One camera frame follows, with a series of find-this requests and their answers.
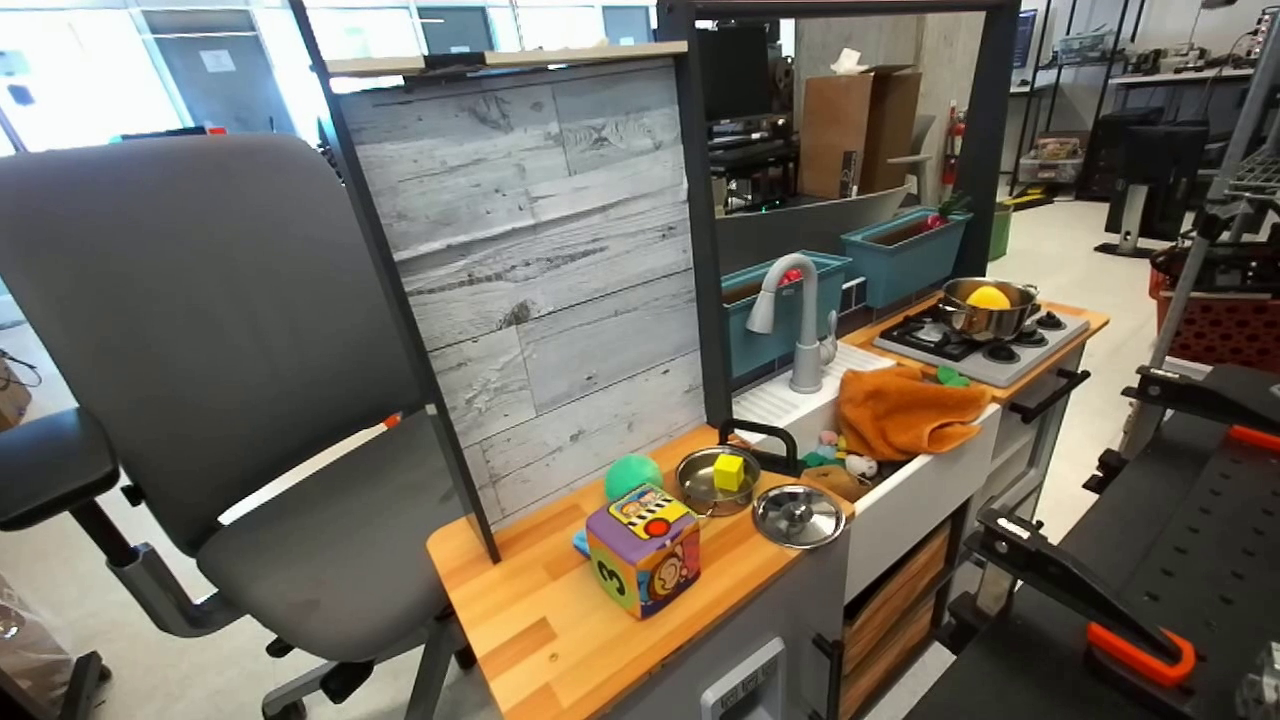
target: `black metal frame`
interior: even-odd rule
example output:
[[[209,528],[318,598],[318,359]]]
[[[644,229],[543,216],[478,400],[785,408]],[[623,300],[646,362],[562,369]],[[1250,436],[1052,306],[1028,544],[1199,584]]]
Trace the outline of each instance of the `black metal frame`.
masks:
[[[327,65],[325,65],[309,4],[302,0],[286,0],[286,11],[296,20],[296,30],[301,30],[301,39],[309,46],[309,65],[310,65],[310,71],[318,80],[318,90],[325,90],[325,106],[327,106],[327,122],[330,122],[327,134],[336,142],[330,165],[340,169],[340,177],[349,184],[349,197],[351,197],[351,208],[355,208],[355,221],[361,221],[361,234],[363,234],[373,260],[376,260],[376,271],[384,276],[384,293],[386,293],[393,306],[403,314],[398,329],[410,333],[409,347],[410,347],[410,362],[422,369],[421,381],[429,384],[429,414],[431,414],[431,428],[444,440],[444,465],[446,465],[446,471],[453,471],[453,480],[454,480],[454,489],[458,489],[458,496],[463,496],[463,504],[470,511],[470,519],[476,519],[476,531],[484,540],[487,561],[498,564],[498,546],[495,546],[487,511],[478,504],[463,442],[454,440],[454,428],[446,418],[446,405],[444,405],[431,355],[429,355],[422,340],[416,336],[410,306],[409,306],[409,296],[403,296],[403,283],[398,283],[398,271],[394,271],[394,260],[393,260],[386,233],[384,233],[384,223],[376,216],[376,205],[373,205],[373,192],[368,192],[368,181],[363,181],[363,169],[361,169],[361,156],[355,156],[355,140],[351,140],[351,128],[349,128],[349,117],[336,103],[330,75],[327,75]]]
[[[687,177],[687,229],[690,229],[690,271],[694,271],[694,322],[704,362],[704,408],[706,425],[732,414],[732,362],[728,322],[721,306],[721,247],[706,177],[706,133],[704,133],[704,87],[694,20],[732,15],[906,15],[906,11],[982,11],[979,61],[969,90],[969,133],[961,156],[961,197],[973,200],[962,229],[961,276],[987,271],[987,234],[1001,184],[1005,103],[1014,45],[1014,0],[658,0],[658,39],[687,39],[687,54],[676,61],[680,133],[684,133],[684,177]]]

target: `gray cabinet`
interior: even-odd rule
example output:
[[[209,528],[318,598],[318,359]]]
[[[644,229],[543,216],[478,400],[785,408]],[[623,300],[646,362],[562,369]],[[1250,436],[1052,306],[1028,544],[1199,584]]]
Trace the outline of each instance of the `gray cabinet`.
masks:
[[[832,675],[838,675],[838,666],[832,666],[814,640],[838,640],[845,552],[847,544],[805,552],[754,598],[728,611],[712,637],[673,655],[673,663],[606,717],[721,720],[747,717],[747,708],[754,708],[761,720],[835,717]]]

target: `floor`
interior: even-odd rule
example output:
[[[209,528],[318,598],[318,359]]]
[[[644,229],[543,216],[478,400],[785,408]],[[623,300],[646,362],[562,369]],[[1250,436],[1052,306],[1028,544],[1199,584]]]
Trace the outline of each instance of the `floor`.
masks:
[[[1132,369],[1150,347],[1150,304],[1144,296],[1149,266],[1139,260],[1094,255],[1092,243],[1103,239],[1103,205],[1056,200],[1048,208],[1014,212],[1013,252],[992,262],[992,276],[1034,283],[1039,296],[1064,304],[1087,304],[1110,314],[1110,329],[1087,343],[1084,369],[1092,381],[1071,394],[1071,411],[1048,471],[1048,491],[1039,504],[1042,531],[1059,535],[1092,504],[1080,480],[1092,460],[1120,436],[1124,400],[1120,389]],[[47,369],[37,336],[19,329],[0,329],[0,347],[37,359],[42,384],[37,389],[31,414],[67,408],[72,394]],[[108,511],[126,535],[151,540],[173,564],[181,556],[163,544],[149,511],[126,506],[112,496]],[[174,568],[189,587],[209,587],[190,564]],[[263,686],[302,670],[309,655],[266,659],[253,619],[241,619],[204,640],[174,640],[149,622],[149,617],[126,598],[126,593],[108,575],[97,546],[81,535],[72,519],[47,519],[31,531],[0,540],[0,579],[8,579],[42,622],[72,646],[97,646],[116,666],[116,681],[101,696],[101,720],[227,720],[255,717]],[[310,717],[342,720],[393,720],[410,686],[416,655],[384,663],[368,686],[361,686],[342,708],[310,699]],[[894,690],[878,705],[878,720],[900,717],[911,705]],[[446,720],[487,720],[492,699],[478,675],[453,675],[441,717]]]

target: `chair backrest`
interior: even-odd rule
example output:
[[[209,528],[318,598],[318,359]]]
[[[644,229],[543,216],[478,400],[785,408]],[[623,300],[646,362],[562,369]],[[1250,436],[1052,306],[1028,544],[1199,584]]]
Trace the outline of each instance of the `chair backrest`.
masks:
[[[301,140],[0,159],[0,276],[163,531],[429,400],[421,336]]]

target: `stove top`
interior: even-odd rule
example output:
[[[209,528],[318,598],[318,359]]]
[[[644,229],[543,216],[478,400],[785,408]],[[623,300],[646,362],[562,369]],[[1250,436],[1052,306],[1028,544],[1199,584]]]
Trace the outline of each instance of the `stove top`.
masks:
[[[961,340],[940,306],[924,306],[916,314],[905,314],[886,333],[878,333],[878,347],[894,355],[911,355],[932,369],[957,369],[979,384],[1006,389],[1034,373],[1052,352],[1071,343],[1080,333],[1087,333],[1075,314],[1039,311],[1028,321],[1028,329],[1001,343],[977,343]]]

